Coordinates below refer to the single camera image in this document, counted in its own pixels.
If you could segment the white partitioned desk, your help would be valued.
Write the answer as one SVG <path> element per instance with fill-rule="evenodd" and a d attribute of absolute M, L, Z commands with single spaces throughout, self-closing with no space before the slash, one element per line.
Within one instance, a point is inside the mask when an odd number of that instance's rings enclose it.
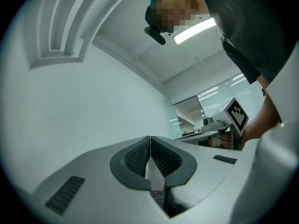
<path fill-rule="evenodd" d="M 181 138 L 177 138 L 177 141 L 181 141 L 188 144 L 198 145 L 198 146 L 204 146 L 209 147 L 208 139 L 212 136 L 217 136 L 220 133 L 229 132 L 232 133 L 232 125 L 226 125 L 220 130 L 211 130 L 211 131 L 204 131 L 199 132 L 196 134 L 187 135 Z"/>

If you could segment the person's black shirt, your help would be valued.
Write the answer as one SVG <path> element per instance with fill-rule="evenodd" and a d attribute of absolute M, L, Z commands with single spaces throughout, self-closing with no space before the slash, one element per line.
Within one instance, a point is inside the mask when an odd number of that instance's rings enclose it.
<path fill-rule="evenodd" d="M 251 84 L 268 83 L 283 68 L 296 44 L 293 25 L 274 0 L 204 0 L 219 29 L 227 56 Z"/>

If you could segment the frosted glass door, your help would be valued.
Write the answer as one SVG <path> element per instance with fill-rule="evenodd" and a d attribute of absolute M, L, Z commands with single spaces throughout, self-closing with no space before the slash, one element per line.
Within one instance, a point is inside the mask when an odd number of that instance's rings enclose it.
<path fill-rule="evenodd" d="M 184 133 L 197 133 L 203 126 L 203 119 L 216 113 L 222 106 L 235 98 L 252 121 L 262 108 L 265 95 L 259 81 L 249 83 L 241 73 L 223 82 L 195 90 L 176 82 L 171 91 L 177 96 L 165 98 L 166 129 L 172 139 L 181 138 Z"/>

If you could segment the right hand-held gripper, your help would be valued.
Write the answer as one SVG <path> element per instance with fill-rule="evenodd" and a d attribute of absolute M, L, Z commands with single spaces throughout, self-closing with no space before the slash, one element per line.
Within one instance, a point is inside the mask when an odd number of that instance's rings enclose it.
<path fill-rule="evenodd" d="M 235 98 L 232 98 L 227 103 L 224 112 L 228 117 L 226 123 L 231 125 L 232 149 L 240 150 L 242 146 L 242 135 L 249 118 Z"/>

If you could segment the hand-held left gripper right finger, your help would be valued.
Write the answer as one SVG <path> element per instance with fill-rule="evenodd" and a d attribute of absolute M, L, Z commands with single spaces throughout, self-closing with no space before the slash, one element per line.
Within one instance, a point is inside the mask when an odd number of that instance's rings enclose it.
<path fill-rule="evenodd" d="M 151 137 L 151 157 L 164 177 L 163 210 L 176 216 L 202 201 L 227 176 L 240 152 Z"/>

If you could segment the white A4 paper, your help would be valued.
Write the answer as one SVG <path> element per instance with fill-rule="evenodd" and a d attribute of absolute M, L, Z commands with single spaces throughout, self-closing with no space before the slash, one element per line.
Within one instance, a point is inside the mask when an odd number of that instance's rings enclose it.
<path fill-rule="evenodd" d="M 164 177 L 159 171 L 152 157 L 150 157 L 146 166 L 145 179 L 150 181 L 151 190 L 155 190 L 155 191 L 164 190 Z"/>

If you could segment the person's right forearm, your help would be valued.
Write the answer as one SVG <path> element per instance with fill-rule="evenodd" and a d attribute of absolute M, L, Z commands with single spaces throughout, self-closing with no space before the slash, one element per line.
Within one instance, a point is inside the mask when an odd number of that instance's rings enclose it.
<path fill-rule="evenodd" d="M 257 81 L 265 91 L 265 99 L 260 112 L 247 124 L 243 132 L 241 149 L 244 148 L 247 141 L 261 138 L 266 131 L 275 127 L 280 122 L 280 116 L 277 109 L 266 92 L 269 83 L 262 75 L 257 78 Z"/>

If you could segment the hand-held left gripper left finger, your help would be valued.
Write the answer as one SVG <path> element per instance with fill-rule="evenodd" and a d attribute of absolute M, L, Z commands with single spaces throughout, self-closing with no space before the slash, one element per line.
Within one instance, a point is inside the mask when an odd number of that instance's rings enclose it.
<path fill-rule="evenodd" d="M 51 174 L 33 193 L 46 224 L 162 224 L 168 215 L 144 178 L 145 136 L 85 152 Z"/>

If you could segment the long ceiling light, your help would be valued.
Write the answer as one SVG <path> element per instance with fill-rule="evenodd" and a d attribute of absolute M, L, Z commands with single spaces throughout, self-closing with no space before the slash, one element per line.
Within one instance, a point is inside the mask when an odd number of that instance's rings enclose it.
<path fill-rule="evenodd" d="M 210 18 L 208 20 L 202 21 L 202 22 L 188 28 L 187 30 L 181 32 L 180 34 L 174 36 L 173 39 L 176 42 L 176 44 L 181 44 L 182 42 L 191 38 L 192 36 L 202 32 L 202 31 L 205 31 L 215 25 L 216 25 L 216 23 L 215 23 L 214 19 Z"/>

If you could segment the white linear ceiling vent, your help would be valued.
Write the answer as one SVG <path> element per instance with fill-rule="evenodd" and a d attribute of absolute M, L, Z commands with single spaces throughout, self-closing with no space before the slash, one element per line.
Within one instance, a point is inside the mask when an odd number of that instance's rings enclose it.
<path fill-rule="evenodd" d="M 26 0 L 25 48 L 30 69 L 79 63 L 80 29 L 96 0 Z"/>

